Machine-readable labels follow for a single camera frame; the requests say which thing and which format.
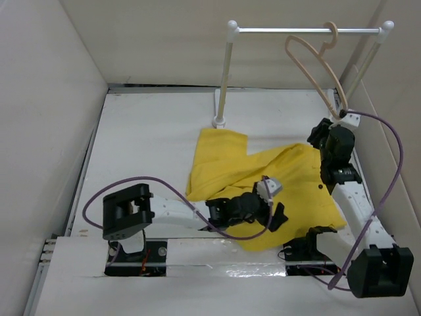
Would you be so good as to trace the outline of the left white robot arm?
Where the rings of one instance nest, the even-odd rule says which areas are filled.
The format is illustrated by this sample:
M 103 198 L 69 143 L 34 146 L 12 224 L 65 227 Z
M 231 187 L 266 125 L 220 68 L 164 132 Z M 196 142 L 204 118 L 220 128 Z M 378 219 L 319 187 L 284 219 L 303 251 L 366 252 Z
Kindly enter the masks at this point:
M 282 185 L 275 180 L 256 182 L 253 190 L 232 198 L 184 202 L 153 195 L 147 184 L 136 184 L 103 198 L 103 239 L 118 242 L 132 261 L 146 255 L 146 244 L 133 238 L 150 224 L 173 224 L 199 231 L 224 232 L 227 228 L 257 221 L 275 232 L 288 217 L 284 205 L 273 203 Z

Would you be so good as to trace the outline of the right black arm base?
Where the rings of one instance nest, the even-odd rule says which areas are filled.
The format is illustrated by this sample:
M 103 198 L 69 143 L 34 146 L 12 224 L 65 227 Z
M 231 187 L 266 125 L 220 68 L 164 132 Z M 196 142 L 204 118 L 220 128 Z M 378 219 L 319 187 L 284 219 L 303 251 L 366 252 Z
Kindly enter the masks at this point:
M 304 237 L 294 238 L 283 245 L 278 258 L 285 263 L 288 277 L 334 275 L 339 271 L 339 267 L 317 249 L 316 237 L 325 232 L 336 233 L 337 230 L 317 226 L 310 228 Z

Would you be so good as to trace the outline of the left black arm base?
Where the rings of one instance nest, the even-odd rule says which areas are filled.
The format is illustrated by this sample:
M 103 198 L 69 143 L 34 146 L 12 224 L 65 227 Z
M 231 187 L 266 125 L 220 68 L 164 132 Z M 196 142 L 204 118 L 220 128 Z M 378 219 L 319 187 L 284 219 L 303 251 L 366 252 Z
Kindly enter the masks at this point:
M 109 248 L 104 274 L 108 277 L 165 277 L 168 240 L 146 239 L 146 249 L 126 253 L 122 246 L 118 252 L 116 242 Z

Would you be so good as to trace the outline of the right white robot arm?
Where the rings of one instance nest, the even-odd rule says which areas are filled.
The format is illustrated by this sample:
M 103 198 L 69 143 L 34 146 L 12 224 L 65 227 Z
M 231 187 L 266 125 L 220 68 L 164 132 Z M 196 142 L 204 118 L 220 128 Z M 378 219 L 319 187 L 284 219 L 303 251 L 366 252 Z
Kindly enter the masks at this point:
M 347 226 L 340 230 L 317 226 L 304 243 L 311 259 L 327 255 L 339 268 L 328 286 L 333 288 L 346 277 L 356 298 L 401 297 L 407 291 L 414 256 L 409 248 L 397 245 L 378 218 L 378 208 L 370 204 L 362 177 L 351 163 L 355 146 L 354 130 L 359 116 L 337 122 L 322 119 L 308 137 L 319 150 L 320 177 L 343 213 Z

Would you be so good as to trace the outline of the white clothes rack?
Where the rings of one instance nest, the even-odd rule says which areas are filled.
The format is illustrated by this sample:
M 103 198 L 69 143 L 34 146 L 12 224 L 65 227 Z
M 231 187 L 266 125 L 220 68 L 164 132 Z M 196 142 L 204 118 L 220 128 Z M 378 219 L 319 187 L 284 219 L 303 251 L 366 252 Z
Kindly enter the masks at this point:
M 301 72 L 306 76 L 308 81 L 312 84 L 313 88 L 318 92 L 319 96 L 322 98 L 323 102 L 327 106 L 330 114 L 335 118 L 339 119 L 338 112 L 334 109 L 332 103 L 329 101 L 326 94 L 322 91 L 320 85 L 316 80 L 310 75 L 308 70 L 304 65 L 292 54 L 289 50 L 289 44 L 292 41 L 295 41 L 305 47 L 316 60 L 321 64 L 323 69 L 327 72 L 330 78 L 334 81 L 335 87 L 337 89 L 341 108 L 346 111 L 349 108 L 348 100 L 353 95 L 354 91 L 360 84 L 363 76 L 365 75 L 368 67 L 371 65 L 374 57 L 379 51 L 382 44 L 386 41 L 387 37 L 394 29 L 395 24 L 391 20 L 385 21 L 382 26 L 379 28 L 338 28 L 333 22 L 327 22 L 322 28 L 241 28 L 238 26 L 237 22 L 231 20 L 227 24 L 227 37 L 226 37 L 226 46 L 224 53 L 224 63 L 222 69 L 222 79 L 220 87 L 215 90 L 214 93 L 214 107 L 215 107 L 215 116 L 212 120 L 212 125 L 216 129 L 222 129 L 226 125 L 226 119 L 224 118 L 224 110 L 226 105 L 226 95 L 228 90 L 228 79 L 230 74 L 230 65 L 232 59 L 232 51 L 234 47 L 234 41 L 240 34 L 286 34 L 287 39 L 285 40 L 285 52 L 289 58 L 295 63 L 295 65 L 301 70 Z M 321 48 L 316 50 L 310 43 L 302 39 L 301 35 L 331 35 L 330 41 L 323 42 Z M 371 50 L 368 52 L 358 74 L 355 79 L 352 81 L 351 86 L 347 91 L 344 91 L 337 76 L 332 70 L 331 66 L 324 59 L 324 54 L 327 50 L 333 49 L 340 35 L 350 35 L 350 36 L 374 36 L 376 38 Z

